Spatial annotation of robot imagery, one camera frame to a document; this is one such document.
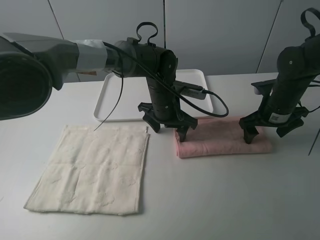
white plastic tray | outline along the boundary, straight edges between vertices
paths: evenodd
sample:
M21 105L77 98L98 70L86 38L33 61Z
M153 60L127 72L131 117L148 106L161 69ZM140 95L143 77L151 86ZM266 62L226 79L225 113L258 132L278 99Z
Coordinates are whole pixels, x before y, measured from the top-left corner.
M196 84L208 89L204 73L200 70L177 70L176 80ZM94 117L98 121L103 121L106 116L109 115L114 108L121 89L121 79L115 76L113 73L108 74L105 77L103 87L98 98L97 104L94 110ZM192 103L196 104L200 108L213 112L214 108L207 94L204 100L188 98ZM124 79L122 96L118 106L107 119L107 121L132 121L142 120L144 112L138 111L138 105L140 103L151 103L149 90L147 86L147 80L145 77L128 77ZM181 109L194 118L201 118L206 116L205 114L195 110L184 101L181 102Z

gray tape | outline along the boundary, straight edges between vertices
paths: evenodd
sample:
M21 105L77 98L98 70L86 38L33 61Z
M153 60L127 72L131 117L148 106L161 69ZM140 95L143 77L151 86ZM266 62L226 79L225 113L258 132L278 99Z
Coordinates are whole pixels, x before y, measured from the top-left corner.
M107 49L102 40L74 40L79 49L76 69L79 71L100 71L106 67Z

table surface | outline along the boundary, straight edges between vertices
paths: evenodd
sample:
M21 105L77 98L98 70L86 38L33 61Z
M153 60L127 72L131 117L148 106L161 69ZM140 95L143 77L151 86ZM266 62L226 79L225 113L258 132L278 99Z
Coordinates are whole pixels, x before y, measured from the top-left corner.
M258 109L250 83L276 73L206 77L231 116ZM102 82L66 83L33 115L0 122L1 240L292 240L320 238L320 140L309 149L320 110L304 126L279 138L266 133L270 154L176 157L173 130L151 134L140 214L130 216L37 213L23 209L44 171L64 125L98 125L93 112ZM320 104L316 87L302 103ZM212 99L217 113L223 112ZM117 122L108 125L145 125Z

pink towel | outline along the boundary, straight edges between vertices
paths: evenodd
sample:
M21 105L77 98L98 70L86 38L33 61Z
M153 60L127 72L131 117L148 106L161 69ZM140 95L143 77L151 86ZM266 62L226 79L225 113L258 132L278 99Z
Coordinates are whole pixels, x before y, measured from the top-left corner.
M246 144L239 120L240 117L199 119L196 129L188 130L185 142L180 142L179 135L174 131L176 155L179 158L190 158L206 155L271 152L271 143L262 127L256 128L259 135L253 139L251 144Z

folded cloth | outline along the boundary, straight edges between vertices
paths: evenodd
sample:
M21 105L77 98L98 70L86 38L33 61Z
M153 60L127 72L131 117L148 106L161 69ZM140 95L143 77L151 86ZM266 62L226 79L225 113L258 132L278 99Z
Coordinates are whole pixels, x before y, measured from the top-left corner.
M269 153L271 143L257 127L257 135L251 144L244 141L244 131L239 126L240 117L199 119L195 130L189 129L185 142L179 141L176 131L176 155L179 158L190 158L221 154L257 154Z
M66 126L24 208L35 212L138 212L147 127Z

